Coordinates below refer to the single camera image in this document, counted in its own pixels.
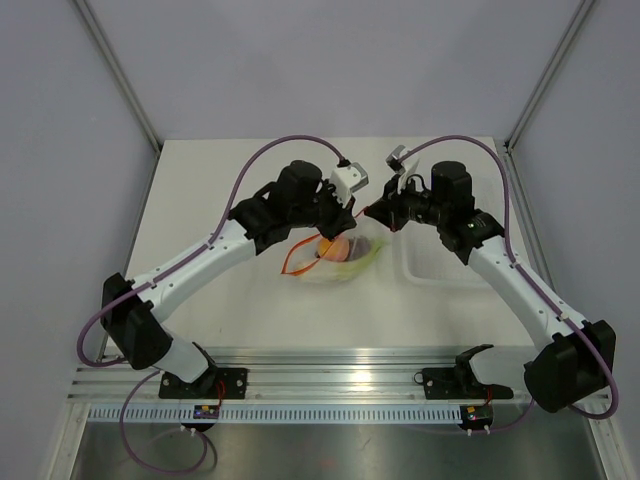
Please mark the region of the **peach fruit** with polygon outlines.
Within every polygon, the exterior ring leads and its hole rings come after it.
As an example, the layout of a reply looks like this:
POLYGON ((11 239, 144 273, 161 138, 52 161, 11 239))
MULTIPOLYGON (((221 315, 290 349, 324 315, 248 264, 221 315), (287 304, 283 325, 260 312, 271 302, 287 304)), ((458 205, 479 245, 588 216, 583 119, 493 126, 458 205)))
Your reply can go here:
POLYGON ((331 262, 345 262, 349 254, 349 240, 321 238, 316 245, 316 256, 331 262))

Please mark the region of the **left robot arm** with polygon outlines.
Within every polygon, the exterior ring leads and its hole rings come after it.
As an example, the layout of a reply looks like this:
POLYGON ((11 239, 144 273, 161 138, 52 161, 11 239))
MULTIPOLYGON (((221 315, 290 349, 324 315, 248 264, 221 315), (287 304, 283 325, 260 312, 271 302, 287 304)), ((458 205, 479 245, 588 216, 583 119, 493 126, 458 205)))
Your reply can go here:
POLYGON ((208 396, 216 385, 215 362, 164 321, 201 288, 286 240, 294 229, 315 228, 335 239, 354 228, 354 194, 367 183, 366 171, 347 160, 329 177, 312 163, 291 162, 276 180, 229 209, 221 226, 199 243, 132 280, 108 278, 101 326, 133 369, 154 367, 175 377, 191 396, 208 396))

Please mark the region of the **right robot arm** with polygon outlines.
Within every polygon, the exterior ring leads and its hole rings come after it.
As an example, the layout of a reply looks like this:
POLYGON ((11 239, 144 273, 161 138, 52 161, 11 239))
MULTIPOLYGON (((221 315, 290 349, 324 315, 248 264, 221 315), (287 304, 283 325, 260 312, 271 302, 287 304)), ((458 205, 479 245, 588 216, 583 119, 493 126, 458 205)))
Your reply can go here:
POLYGON ((488 387, 525 390, 555 413, 608 388, 616 336, 604 320, 591 323, 562 301, 511 246, 506 223, 475 205, 466 167, 444 161, 431 183, 415 182, 413 166, 390 160, 392 178, 366 216, 396 232, 407 223, 436 228, 444 247, 479 275, 510 308, 535 350, 516 353, 485 344, 456 358, 454 384, 466 396, 488 387))

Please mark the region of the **clear zip top bag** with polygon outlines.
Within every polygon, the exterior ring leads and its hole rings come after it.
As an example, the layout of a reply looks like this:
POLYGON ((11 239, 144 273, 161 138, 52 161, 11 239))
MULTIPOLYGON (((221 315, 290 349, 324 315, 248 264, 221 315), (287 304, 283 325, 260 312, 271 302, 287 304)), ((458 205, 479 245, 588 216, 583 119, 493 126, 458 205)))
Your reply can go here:
POLYGON ((363 212, 356 227, 334 240, 320 233, 295 243, 286 253, 280 274, 311 284, 351 281, 370 269, 389 245, 389 232, 363 212))

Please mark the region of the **red grape bunch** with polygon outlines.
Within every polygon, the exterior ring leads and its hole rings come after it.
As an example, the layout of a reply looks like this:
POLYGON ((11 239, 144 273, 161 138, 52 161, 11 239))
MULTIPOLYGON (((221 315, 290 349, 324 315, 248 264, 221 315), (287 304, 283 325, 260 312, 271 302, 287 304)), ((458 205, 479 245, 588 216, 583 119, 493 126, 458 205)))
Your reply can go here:
POLYGON ((376 242, 368 237, 357 237, 349 240, 348 261, 357 261, 369 255, 376 245, 376 242))

